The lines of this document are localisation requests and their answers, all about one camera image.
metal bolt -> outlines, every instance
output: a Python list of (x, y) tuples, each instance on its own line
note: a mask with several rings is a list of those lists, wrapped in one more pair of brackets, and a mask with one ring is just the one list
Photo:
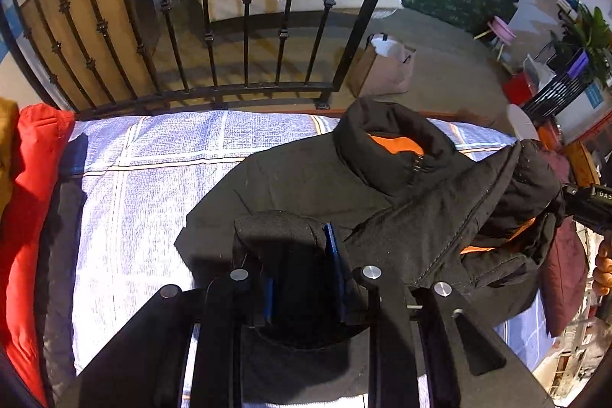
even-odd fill
[(433, 286), (433, 290), (436, 291), (436, 294), (441, 295), (444, 298), (453, 292), (453, 288), (451, 288), (451, 286), (449, 286), (446, 282), (436, 282), (436, 284)]
[(383, 274), (381, 269), (378, 267), (375, 267), (374, 265), (364, 266), (361, 269), (361, 273), (366, 279), (372, 279), (372, 280), (376, 280)]
[(241, 282), (249, 277), (249, 273), (244, 268), (237, 268), (229, 273), (229, 277), (234, 282)]
[(175, 286), (174, 284), (168, 284), (167, 286), (163, 286), (163, 288), (160, 289), (159, 291), (159, 295), (163, 298), (173, 298), (174, 296), (176, 296), (177, 294), (179, 294), (179, 286)]

plaid bedsheet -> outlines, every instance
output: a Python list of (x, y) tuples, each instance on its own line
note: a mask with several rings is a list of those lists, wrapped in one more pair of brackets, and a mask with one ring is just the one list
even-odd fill
[[(239, 111), (77, 123), (60, 166), (82, 179), (86, 194), (73, 294), (76, 371), (162, 286), (192, 288), (174, 240), (186, 215), (230, 169), (249, 154), (328, 133), (336, 123)], [(476, 161), (514, 141), (474, 125), (433, 123)], [(498, 333), (530, 369), (553, 342), (539, 296)], [(186, 375), (185, 400), (189, 391)], [(342, 403), (362, 406), (361, 398)]]

gray floor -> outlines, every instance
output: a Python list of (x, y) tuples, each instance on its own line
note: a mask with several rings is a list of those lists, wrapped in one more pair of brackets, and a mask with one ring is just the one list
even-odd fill
[[(209, 62), (201, 42), (201, 11), (190, 0), (172, 10), (174, 28), (179, 41), (183, 65), (192, 85), (211, 85), (208, 82)], [(418, 111), (454, 113), (467, 109), (483, 117), (494, 118), (507, 105), (501, 83), (508, 76), (495, 62), (491, 50), (472, 35), (459, 28), (413, 10), (399, 10), (383, 19), (373, 19), (365, 32), (391, 34), (417, 49), (414, 77), (404, 94), (383, 96)], [(285, 49), (282, 80), (301, 80), (310, 56), (316, 29), (294, 28)], [(169, 43), (165, 23), (161, 23), (161, 38), (154, 54), (155, 66), (167, 88), (180, 86), (176, 65)], [(313, 81), (330, 81), (348, 39), (348, 28), (327, 27), (317, 54)], [(215, 40), (215, 58), (221, 62), (220, 83), (238, 83), (242, 78), (242, 34), (236, 37), (218, 37)], [(276, 30), (257, 33), (250, 44), (252, 68), (250, 81), (273, 81), (276, 65), (278, 37)], [(354, 97), (343, 86), (333, 94), (331, 106), (344, 109)], [(287, 104), (283, 111), (311, 109), (312, 105)]]

jacket sleeve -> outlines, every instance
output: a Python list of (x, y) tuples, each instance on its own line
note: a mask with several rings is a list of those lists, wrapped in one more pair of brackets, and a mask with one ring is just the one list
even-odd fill
[(196, 204), (174, 246), (198, 286), (208, 285), (230, 268), (234, 220), (270, 209), (271, 204), (267, 178), (253, 156), (229, 171)]

